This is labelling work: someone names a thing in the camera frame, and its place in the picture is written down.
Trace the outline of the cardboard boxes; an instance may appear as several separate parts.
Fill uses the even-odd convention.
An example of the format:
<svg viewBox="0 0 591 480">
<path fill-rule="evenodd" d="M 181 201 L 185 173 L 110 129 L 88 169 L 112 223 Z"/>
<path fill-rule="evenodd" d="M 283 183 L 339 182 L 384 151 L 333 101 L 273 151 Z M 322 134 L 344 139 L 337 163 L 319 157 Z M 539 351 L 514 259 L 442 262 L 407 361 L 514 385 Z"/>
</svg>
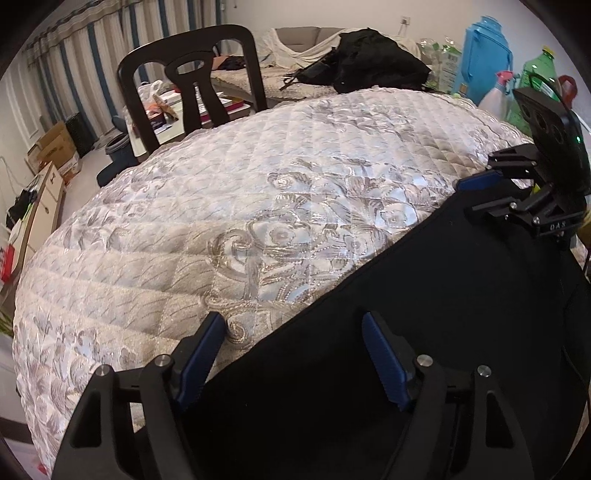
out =
<svg viewBox="0 0 591 480">
<path fill-rule="evenodd" d="M 65 123 L 59 121 L 30 148 L 26 162 L 34 174 L 52 164 L 69 183 L 80 172 L 79 160 Z"/>
</svg>

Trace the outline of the blue plastic container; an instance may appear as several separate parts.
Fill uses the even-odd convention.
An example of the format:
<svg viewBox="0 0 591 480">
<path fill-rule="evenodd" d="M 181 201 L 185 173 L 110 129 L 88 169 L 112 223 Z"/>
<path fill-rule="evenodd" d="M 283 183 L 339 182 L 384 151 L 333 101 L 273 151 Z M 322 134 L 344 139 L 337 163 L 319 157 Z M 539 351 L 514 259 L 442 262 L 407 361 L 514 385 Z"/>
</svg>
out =
<svg viewBox="0 0 591 480">
<path fill-rule="evenodd" d="M 496 85 L 497 73 L 513 70 L 513 54 L 501 24 L 482 16 L 466 30 L 454 93 L 478 105 Z"/>
</svg>

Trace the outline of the white low tv cabinet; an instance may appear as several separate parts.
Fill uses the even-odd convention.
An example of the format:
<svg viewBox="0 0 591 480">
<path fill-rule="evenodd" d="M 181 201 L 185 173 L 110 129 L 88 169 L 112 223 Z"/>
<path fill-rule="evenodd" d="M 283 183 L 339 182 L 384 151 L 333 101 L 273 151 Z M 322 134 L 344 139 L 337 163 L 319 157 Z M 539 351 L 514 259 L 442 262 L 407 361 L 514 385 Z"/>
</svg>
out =
<svg viewBox="0 0 591 480">
<path fill-rule="evenodd" d="M 1 293 L 6 294 L 16 285 L 17 277 L 55 231 L 65 193 L 65 183 L 57 168 L 49 163 L 37 175 L 33 192 L 35 201 L 24 217 L 17 222 L 8 237 L 8 250 L 12 265 L 6 282 L 1 281 Z"/>
</svg>

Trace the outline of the dark chair at far side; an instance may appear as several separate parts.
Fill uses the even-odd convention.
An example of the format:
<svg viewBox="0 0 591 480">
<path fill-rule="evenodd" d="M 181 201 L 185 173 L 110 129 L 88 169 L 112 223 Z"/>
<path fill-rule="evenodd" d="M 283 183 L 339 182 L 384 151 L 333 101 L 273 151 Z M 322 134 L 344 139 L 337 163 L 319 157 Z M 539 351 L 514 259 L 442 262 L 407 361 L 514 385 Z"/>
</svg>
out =
<svg viewBox="0 0 591 480">
<path fill-rule="evenodd" d="M 229 121 L 228 112 L 211 83 L 213 47 L 223 40 L 233 40 L 242 46 L 245 68 L 249 78 L 252 106 L 256 112 L 266 110 L 266 91 L 256 52 L 256 42 L 249 29 L 240 25 L 216 25 L 169 36 L 138 47 L 119 63 L 118 85 L 141 142 L 148 153 L 160 147 L 148 120 L 134 83 L 136 70 L 146 63 L 164 67 L 168 80 L 180 90 L 183 108 L 183 131 L 190 134 L 202 127 L 198 104 L 204 104 L 213 126 Z"/>
</svg>

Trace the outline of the white quilted floral bedspread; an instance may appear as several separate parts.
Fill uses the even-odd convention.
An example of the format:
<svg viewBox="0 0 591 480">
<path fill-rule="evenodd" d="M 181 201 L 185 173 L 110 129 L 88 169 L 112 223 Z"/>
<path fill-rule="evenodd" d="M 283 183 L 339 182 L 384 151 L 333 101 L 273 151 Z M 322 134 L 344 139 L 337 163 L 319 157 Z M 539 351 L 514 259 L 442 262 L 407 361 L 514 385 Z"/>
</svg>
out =
<svg viewBox="0 0 591 480">
<path fill-rule="evenodd" d="M 139 367 L 211 311 L 228 366 L 525 142 L 468 100 L 374 87 L 195 131 L 119 174 L 17 288 L 17 389 L 43 466 L 98 366 Z"/>
</svg>

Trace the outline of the green plastic bottle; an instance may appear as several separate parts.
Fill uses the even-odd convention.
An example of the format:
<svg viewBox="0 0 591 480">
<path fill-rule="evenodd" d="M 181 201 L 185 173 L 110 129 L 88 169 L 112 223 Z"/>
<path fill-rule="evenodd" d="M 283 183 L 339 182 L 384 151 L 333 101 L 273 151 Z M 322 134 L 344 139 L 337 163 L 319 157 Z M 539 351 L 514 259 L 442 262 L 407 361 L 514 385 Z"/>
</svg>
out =
<svg viewBox="0 0 591 480">
<path fill-rule="evenodd" d="M 554 57 L 554 52 L 548 46 L 543 46 L 540 55 L 524 63 L 523 70 L 514 88 L 531 87 L 546 94 L 553 100 L 559 101 L 561 87 L 557 82 Z M 511 101 L 507 121 L 517 127 L 523 134 L 531 135 L 529 123 L 524 119 L 515 99 Z"/>
</svg>

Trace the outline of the black pants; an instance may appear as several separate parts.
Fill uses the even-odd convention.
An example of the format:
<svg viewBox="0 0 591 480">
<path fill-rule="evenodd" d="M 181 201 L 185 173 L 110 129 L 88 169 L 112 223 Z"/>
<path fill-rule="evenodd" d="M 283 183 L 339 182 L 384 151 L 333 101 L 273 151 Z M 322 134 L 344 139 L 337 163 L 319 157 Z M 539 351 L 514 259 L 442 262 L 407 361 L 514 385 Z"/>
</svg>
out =
<svg viewBox="0 0 591 480">
<path fill-rule="evenodd" d="M 188 415 L 199 479 L 379 479 L 403 415 L 380 382 L 362 319 L 378 312 L 419 354 L 488 366 L 533 474 L 554 476 L 590 379 L 590 285 L 570 249 L 467 210 L 514 194 L 453 194 L 425 221 L 208 381 Z"/>
</svg>

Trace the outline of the striped window curtain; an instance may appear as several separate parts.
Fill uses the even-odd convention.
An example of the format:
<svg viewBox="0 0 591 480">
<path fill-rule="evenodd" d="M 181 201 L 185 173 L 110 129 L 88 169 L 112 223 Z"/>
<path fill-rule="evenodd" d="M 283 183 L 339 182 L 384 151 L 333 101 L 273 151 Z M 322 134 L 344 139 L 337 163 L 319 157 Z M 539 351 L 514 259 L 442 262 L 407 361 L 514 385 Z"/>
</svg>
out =
<svg viewBox="0 0 591 480">
<path fill-rule="evenodd" d="M 132 50 L 221 22 L 217 1 L 87 1 L 55 19 L 24 47 L 47 127 L 79 114 L 91 135 L 111 129 L 125 102 L 117 82 Z"/>
</svg>

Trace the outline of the black clothes pile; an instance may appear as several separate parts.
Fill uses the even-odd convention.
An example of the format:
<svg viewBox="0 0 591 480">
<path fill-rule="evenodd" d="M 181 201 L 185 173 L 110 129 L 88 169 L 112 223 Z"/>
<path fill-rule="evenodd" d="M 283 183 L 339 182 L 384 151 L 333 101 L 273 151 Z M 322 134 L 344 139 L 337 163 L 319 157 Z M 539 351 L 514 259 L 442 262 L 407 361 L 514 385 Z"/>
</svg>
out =
<svg viewBox="0 0 591 480">
<path fill-rule="evenodd" d="M 339 45 L 283 81 L 331 86 L 339 93 L 372 88 L 421 90 L 431 69 L 412 53 L 376 30 L 366 28 L 339 35 Z"/>
</svg>

